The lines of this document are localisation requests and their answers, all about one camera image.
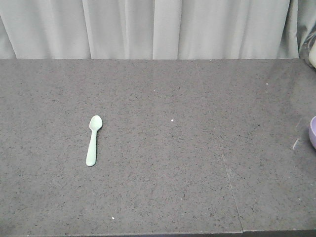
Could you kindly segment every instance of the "spoon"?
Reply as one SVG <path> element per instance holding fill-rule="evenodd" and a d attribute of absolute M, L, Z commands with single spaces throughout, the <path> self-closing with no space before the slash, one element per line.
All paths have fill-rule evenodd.
<path fill-rule="evenodd" d="M 95 115 L 92 117 L 89 127 L 92 131 L 85 164 L 94 166 L 97 161 L 97 131 L 102 127 L 102 119 L 100 116 Z"/>

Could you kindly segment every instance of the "curtain fold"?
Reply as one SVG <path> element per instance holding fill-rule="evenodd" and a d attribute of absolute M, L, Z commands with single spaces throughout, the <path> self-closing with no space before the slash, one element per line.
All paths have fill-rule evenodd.
<path fill-rule="evenodd" d="M 314 0 L 1 0 L 0 58 L 297 58 Z"/>

